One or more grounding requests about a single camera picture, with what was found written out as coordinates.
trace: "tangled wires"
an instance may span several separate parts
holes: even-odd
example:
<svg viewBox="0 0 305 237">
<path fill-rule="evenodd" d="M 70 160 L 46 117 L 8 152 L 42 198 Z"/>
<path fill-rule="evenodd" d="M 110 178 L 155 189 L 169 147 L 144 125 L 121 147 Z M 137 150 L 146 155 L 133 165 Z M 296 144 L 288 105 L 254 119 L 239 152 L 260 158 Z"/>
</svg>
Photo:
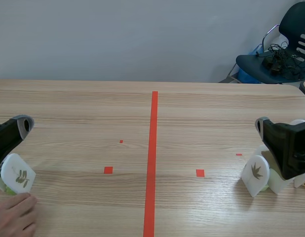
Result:
<svg viewBox="0 0 305 237">
<path fill-rule="evenodd" d="M 257 53 L 258 57 L 265 58 L 263 60 L 263 65 L 270 69 L 274 74 L 281 74 L 284 78 L 289 80 L 305 80 L 305 61 L 296 54 L 291 54 L 285 47 L 281 45 L 271 44 L 268 48 L 269 54 L 267 56 L 260 56 Z"/>
</svg>

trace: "small red marker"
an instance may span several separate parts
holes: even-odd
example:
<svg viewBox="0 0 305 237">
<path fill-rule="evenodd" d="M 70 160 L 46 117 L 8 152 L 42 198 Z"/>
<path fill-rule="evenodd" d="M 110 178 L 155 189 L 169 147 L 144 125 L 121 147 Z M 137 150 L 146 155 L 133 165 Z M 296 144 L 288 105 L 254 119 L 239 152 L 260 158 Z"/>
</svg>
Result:
<svg viewBox="0 0 305 237">
<path fill-rule="evenodd" d="M 104 174 L 113 174 L 113 167 L 112 166 L 106 166 L 104 167 Z"/>
<path fill-rule="evenodd" d="M 196 170 L 196 176 L 197 176 L 197 177 L 205 177 L 205 171 L 204 171 L 204 169 L 197 169 L 197 170 Z"/>
</svg>

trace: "white plastic part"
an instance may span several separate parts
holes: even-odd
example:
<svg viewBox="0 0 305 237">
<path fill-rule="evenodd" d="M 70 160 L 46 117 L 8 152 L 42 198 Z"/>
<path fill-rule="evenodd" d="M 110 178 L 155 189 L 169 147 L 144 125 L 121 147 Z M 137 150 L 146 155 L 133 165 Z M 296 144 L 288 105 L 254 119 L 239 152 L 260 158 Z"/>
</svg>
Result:
<svg viewBox="0 0 305 237">
<path fill-rule="evenodd" d="M 299 176 L 296 176 L 295 179 L 294 179 L 294 187 L 298 188 L 304 182 L 305 182 L 305 174 L 301 174 Z"/>
<path fill-rule="evenodd" d="M 9 154 L 1 168 L 3 182 L 15 193 L 29 193 L 36 173 L 18 154 Z"/>
<path fill-rule="evenodd" d="M 288 186 L 293 180 L 294 178 L 283 180 L 274 169 L 270 169 L 270 178 L 267 184 L 275 194 L 279 194 L 279 192 Z"/>
<path fill-rule="evenodd" d="M 269 165 L 262 156 L 252 156 L 243 169 L 242 181 L 250 195 L 255 197 L 269 180 Z"/>
</svg>

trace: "finger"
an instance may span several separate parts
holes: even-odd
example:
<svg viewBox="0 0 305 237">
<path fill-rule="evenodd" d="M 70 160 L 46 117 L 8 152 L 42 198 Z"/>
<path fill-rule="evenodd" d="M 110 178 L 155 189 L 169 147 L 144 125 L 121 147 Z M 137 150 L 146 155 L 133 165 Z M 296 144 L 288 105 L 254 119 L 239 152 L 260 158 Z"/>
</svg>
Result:
<svg viewBox="0 0 305 237">
<path fill-rule="evenodd" d="M 35 210 L 22 216 L 18 221 L 18 224 L 20 225 L 20 229 L 23 230 L 30 224 L 33 224 L 36 221 L 37 216 L 38 216 L 38 213 Z"/>
<path fill-rule="evenodd" d="M 17 216 L 23 216 L 26 212 L 28 212 L 31 208 L 35 206 L 37 203 L 37 199 L 34 196 L 30 196 L 27 199 L 23 200 L 16 206 L 14 206 L 11 211 L 13 211 Z"/>
<path fill-rule="evenodd" d="M 16 206 L 17 204 L 21 203 L 22 201 L 24 201 L 25 199 L 27 199 L 30 196 L 30 194 L 28 193 L 24 193 L 24 194 L 18 194 L 10 199 L 8 199 L 7 201 L 4 201 L 4 207 L 6 209 L 11 209 L 14 206 Z"/>
<path fill-rule="evenodd" d="M 22 237 L 32 237 L 36 230 L 36 224 L 30 224 L 27 228 L 22 231 Z"/>
</svg>

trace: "wooden table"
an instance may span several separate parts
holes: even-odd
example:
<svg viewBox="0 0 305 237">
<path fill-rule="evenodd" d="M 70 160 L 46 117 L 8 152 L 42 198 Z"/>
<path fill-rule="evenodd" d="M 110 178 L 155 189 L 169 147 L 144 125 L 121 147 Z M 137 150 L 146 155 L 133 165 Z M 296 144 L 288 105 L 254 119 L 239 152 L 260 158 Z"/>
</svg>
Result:
<svg viewBox="0 0 305 237">
<path fill-rule="evenodd" d="M 4 79 L 0 123 L 18 114 L 36 121 L 15 152 L 37 173 L 37 237 L 143 236 L 152 91 L 154 236 L 305 236 L 304 187 L 252 198 L 240 180 L 262 144 L 257 118 L 305 119 L 297 88 Z M 105 166 L 114 167 L 112 175 L 103 174 Z M 196 169 L 206 177 L 196 177 Z"/>
</svg>

